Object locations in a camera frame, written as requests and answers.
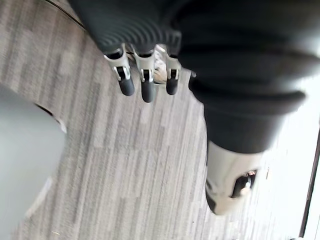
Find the black sleeve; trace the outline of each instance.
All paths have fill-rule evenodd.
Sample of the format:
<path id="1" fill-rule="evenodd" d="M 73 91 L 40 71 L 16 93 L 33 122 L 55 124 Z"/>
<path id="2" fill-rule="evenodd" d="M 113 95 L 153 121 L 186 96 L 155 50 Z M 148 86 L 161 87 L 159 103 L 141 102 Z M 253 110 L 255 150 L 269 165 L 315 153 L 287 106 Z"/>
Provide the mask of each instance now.
<path id="1" fill-rule="evenodd" d="M 179 60 L 197 73 L 208 138 L 240 153 L 262 152 L 284 114 L 302 104 L 299 81 L 319 73 L 315 0 L 195 0 L 180 9 Z"/>

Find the robotic hand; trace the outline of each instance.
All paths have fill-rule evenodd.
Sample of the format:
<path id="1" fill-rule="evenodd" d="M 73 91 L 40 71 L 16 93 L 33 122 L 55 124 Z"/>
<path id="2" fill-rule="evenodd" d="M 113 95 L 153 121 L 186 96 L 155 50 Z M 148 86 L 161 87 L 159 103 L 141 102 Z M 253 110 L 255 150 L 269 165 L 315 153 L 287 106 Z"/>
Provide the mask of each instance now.
<path id="1" fill-rule="evenodd" d="M 319 41 L 314 39 L 319 39 L 320 17 L 315 3 L 69 2 L 125 95 L 132 95 L 134 86 L 123 44 L 134 49 L 147 103 L 155 97 L 156 44 L 169 49 L 169 94 L 177 91 L 179 62 L 196 72 L 189 88 L 204 104 L 208 206 L 224 214 L 240 203 L 251 192 L 261 156 L 272 145 L 285 115 L 296 111 L 305 98 L 297 87 L 299 79 L 319 73 Z"/>

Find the striped carpet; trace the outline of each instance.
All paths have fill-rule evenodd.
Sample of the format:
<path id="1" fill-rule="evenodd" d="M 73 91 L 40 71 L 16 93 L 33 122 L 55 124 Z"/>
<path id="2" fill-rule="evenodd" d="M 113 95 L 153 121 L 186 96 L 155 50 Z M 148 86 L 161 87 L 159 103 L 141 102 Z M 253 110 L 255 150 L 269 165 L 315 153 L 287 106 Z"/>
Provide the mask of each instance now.
<path id="1" fill-rule="evenodd" d="M 0 82 L 68 128 L 54 186 L 12 240 L 296 237 L 318 133 L 315 101 L 288 119 L 245 206 L 214 216 L 204 192 L 203 109 L 189 76 L 176 96 L 159 87 L 146 104 L 134 72 L 136 94 L 123 96 L 93 41 L 63 13 L 43 0 L 1 0 Z"/>

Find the black fingertip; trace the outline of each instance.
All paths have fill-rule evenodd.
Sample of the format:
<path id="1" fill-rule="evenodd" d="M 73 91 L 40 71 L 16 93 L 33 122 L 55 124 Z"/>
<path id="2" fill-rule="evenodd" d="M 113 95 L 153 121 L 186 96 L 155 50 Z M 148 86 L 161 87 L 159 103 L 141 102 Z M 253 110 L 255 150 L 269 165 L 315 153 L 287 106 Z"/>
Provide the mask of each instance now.
<path id="1" fill-rule="evenodd" d="M 121 92 L 126 96 L 131 96 L 135 92 L 134 82 L 132 78 L 119 81 Z"/>
<path id="2" fill-rule="evenodd" d="M 154 82 L 145 81 L 141 83 L 142 99 L 146 103 L 151 103 L 155 99 L 155 85 Z"/>
<path id="3" fill-rule="evenodd" d="M 165 88 L 169 95 L 175 95 L 178 91 L 178 80 L 174 78 L 167 79 Z"/>

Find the black cable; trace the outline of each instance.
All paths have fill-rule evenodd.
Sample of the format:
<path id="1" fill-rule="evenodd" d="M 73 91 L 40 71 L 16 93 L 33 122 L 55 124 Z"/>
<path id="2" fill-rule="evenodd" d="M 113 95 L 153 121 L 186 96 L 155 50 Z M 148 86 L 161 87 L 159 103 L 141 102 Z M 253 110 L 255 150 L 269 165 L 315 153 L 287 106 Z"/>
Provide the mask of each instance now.
<path id="1" fill-rule="evenodd" d="M 301 237 L 301 238 L 303 238 L 305 236 L 305 232 L 306 232 L 310 204 L 311 204 L 311 199 L 312 199 L 312 193 L 314 191 L 317 170 L 318 170 L 318 165 L 319 165 L 319 159 L 320 159 L 320 130 L 318 133 L 318 139 L 317 139 L 317 143 L 316 143 L 316 149 L 315 149 L 314 161 L 313 161 L 312 172 L 311 172 L 311 177 L 310 177 L 309 189 L 308 189 L 308 194 L 306 197 L 304 214 L 303 214 L 302 224 L 301 224 L 301 228 L 300 228 L 299 237 Z"/>
<path id="2" fill-rule="evenodd" d="M 59 9 L 61 12 L 63 12 L 65 15 L 67 15 L 67 17 L 69 17 L 72 21 L 74 21 L 78 26 L 80 26 L 81 28 L 86 30 L 85 26 L 81 22 L 79 22 L 77 19 L 75 19 L 70 13 L 68 13 L 62 7 L 60 7 L 59 5 L 57 5 L 56 3 L 54 3 L 51 0 L 44 0 L 44 1 L 51 4 L 52 6 L 56 7 L 57 9 Z"/>

